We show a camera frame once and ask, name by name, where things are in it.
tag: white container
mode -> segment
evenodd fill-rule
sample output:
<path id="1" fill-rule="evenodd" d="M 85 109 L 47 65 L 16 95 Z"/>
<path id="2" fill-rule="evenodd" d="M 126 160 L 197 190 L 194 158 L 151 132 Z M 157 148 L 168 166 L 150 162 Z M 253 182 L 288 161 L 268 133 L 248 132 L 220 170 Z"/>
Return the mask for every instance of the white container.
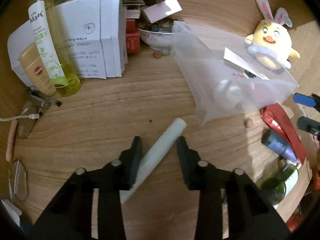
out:
<path id="1" fill-rule="evenodd" d="M 156 33 L 139 29 L 139 35 L 152 49 L 161 50 L 172 45 L 173 33 Z"/>
<path id="2" fill-rule="evenodd" d="M 280 104 L 299 87 L 285 68 L 272 71 L 249 55 L 244 37 L 174 22 L 172 43 L 172 55 L 195 98 L 200 125 Z M 238 55 L 243 66 L 265 79 L 245 78 L 240 65 L 224 59 L 225 48 Z"/>

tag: red box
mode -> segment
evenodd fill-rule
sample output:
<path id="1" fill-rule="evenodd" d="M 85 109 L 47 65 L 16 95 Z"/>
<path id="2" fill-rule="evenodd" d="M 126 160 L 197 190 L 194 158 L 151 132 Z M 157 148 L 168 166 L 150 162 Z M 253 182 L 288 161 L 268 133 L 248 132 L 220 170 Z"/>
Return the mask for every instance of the red box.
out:
<path id="1" fill-rule="evenodd" d="M 127 19 L 125 32 L 126 33 L 133 33 L 136 30 L 136 21 L 135 19 Z"/>
<path id="2" fill-rule="evenodd" d="M 140 52 L 140 36 L 137 29 L 132 33 L 126 33 L 125 42 L 127 47 L 127 54 Z"/>

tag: white paper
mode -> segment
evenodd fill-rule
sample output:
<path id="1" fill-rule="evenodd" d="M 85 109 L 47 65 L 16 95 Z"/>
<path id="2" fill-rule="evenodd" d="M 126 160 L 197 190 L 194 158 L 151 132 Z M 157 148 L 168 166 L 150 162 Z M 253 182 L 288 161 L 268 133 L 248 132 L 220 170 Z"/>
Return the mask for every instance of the white paper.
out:
<path id="1" fill-rule="evenodd" d="M 256 75 L 257 77 L 265 80 L 269 80 L 265 75 L 261 73 L 256 73 L 248 64 L 245 62 L 241 57 L 239 57 L 236 53 L 232 52 L 228 48 L 224 48 L 224 55 L 223 58 L 232 62 L 233 64 L 238 65 L 239 67 L 251 72 L 252 74 Z"/>
<path id="2" fill-rule="evenodd" d="M 9 200 L 2 199 L 2 204 L 5 207 L 6 211 L 8 212 L 9 216 L 12 220 L 20 227 L 20 217 L 22 215 L 22 211 L 13 205 Z"/>
<path id="3" fill-rule="evenodd" d="M 119 45 L 120 0 L 101 0 L 101 44 L 107 77 L 121 77 Z"/>
<path id="4" fill-rule="evenodd" d="M 125 29 L 127 24 L 127 8 L 122 5 L 122 1 L 119 6 L 119 49 L 120 49 L 120 71 L 124 72 L 124 65 L 126 64 L 126 41 L 125 41 Z"/>
<path id="5" fill-rule="evenodd" d="M 100 43 L 100 0 L 74 0 L 56 6 L 63 46 L 79 77 L 106 78 Z"/>
<path id="6" fill-rule="evenodd" d="M 28 87 L 33 86 L 33 84 L 24 72 L 18 58 L 21 52 L 24 51 L 34 41 L 35 38 L 33 37 L 30 21 L 27 21 L 23 25 L 21 25 L 8 38 L 8 53 L 11 63 L 11 69 Z"/>

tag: bunny ears headband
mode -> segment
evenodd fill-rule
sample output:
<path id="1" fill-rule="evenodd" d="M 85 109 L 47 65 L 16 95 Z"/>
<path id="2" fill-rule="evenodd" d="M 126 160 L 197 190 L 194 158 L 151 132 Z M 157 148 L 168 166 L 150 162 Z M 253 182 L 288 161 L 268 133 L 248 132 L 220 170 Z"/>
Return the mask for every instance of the bunny ears headband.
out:
<path id="1" fill-rule="evenodd" d="M 273 18 L 268 0 L 256 0 L 256 2 L 266 20 L 276 22 L 280 25 L 286 24 L 289 27 L 292 27 L 292 21 L 284 8 L 279 8 L 276 12 L 275 18 Z"/>

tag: gold bottle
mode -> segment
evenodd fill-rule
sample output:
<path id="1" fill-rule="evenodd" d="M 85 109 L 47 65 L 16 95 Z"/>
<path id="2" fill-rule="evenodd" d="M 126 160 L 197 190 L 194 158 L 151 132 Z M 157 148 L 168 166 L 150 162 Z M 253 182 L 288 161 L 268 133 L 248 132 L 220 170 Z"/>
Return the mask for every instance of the gold bottle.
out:
<path id="1" fill-rule="evenodd" d="M 34 84 L 42 93 L 50 97 L 57 92 L 42 63 L 34 42 L 21 52 L 19 61 L 32 84 Z"/>

